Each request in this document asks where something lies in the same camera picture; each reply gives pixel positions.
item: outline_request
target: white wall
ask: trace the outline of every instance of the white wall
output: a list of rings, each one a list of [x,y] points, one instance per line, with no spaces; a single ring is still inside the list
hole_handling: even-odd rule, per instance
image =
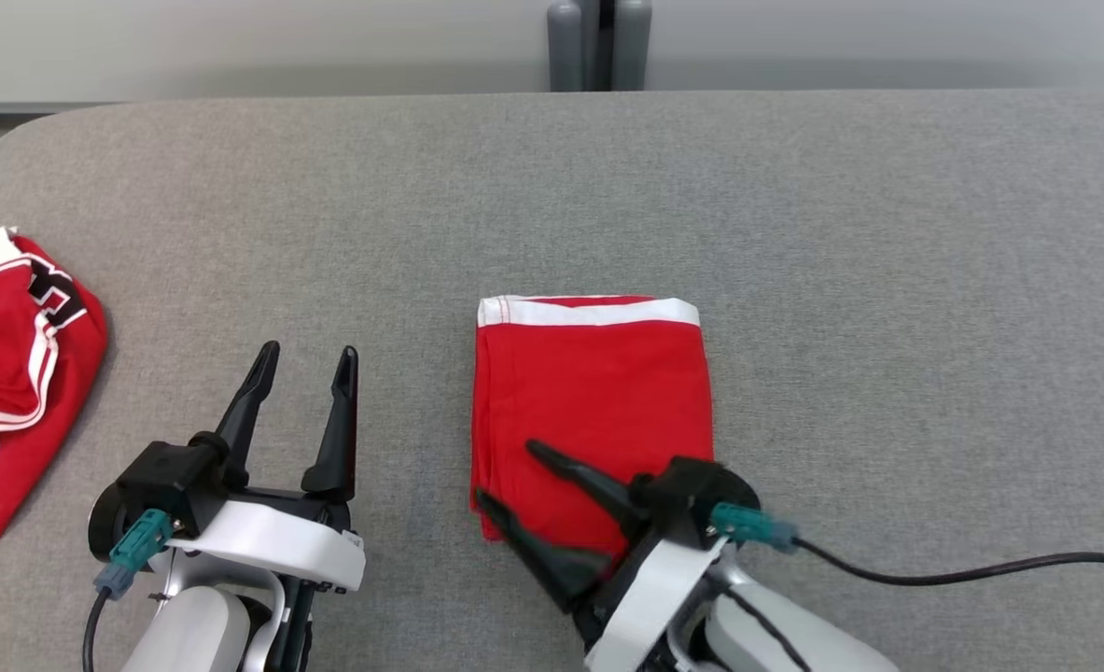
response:
[[[546,88],[546,0],[0,0],[0,107]],[[655,0],[649,88],[1104,85],[1104,0]]]
[[[1104,86],[1104,0],[655,0],[647,88]]]
[[[544,0],[0,0],[0,103],[546,89]]]

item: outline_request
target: cable connector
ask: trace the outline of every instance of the cable connector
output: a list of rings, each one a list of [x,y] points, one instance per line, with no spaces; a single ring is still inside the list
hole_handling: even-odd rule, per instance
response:
[[[120,599],[132,586],[137,572],[146,566],[149,558],[166,548],[166,542],[171,538],[172,533],[174,524],[171,523],[171,516],[156,508],[146,510],[137,519],[137,523],[124,533],[120,543],[113,546],[108,554],[112,562],[95,577],[95,591],[108,588],[108,599]]]
[[[794,537],[798,529],[795,524],[773,519],[755,508],[722,502],[713,506],[709,522],[720,535],[730,536],[735,542],[757,542],[777,552],[796,553]]]

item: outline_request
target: gray table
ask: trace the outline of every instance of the gray table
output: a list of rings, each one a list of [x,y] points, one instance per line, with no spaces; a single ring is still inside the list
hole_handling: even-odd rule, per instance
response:
[[[701,311],[718,456],[881,570],[1104,550],[1104,94],[484,95],[71,111],[0,141],[0,226],[98,294],[112,352],[0,541],[0,671],[76,669],[95,494],[282,341],[254,483],[295,487],[363,356],[357,595],[314,669],[577,669],[467,513],[476,300]],[[1104,669],[1104,568],[948,588],[752,573],[903,669]],[[117,669],[152,612],[99,629]]]

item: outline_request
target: white waistband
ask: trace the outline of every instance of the white waistband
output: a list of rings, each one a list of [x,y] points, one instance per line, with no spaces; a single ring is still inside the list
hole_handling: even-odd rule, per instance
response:
[[[542,327],[604,327],[631,322],[680,322],[701,327],[697,308],[679,299],[650,299],[618,306],[556,306],[533,297],[491,297],[480,299],[478,327],[489,324],[542,324]]]

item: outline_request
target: red shorts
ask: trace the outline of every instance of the red shorts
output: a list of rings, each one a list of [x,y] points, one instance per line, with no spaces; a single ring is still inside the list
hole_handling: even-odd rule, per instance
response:
[[[95,297],[0,228],[0,535],[74,424],[106,344]]]
[[[713,459],[709,365],[696,307],[647,297],[482,299],[474,474],[522,526],[556,545],[618,554],[623,533],[526,450],[539,439],[629,483],[672,456]],[[498,532],[482,516],[487,540]]]

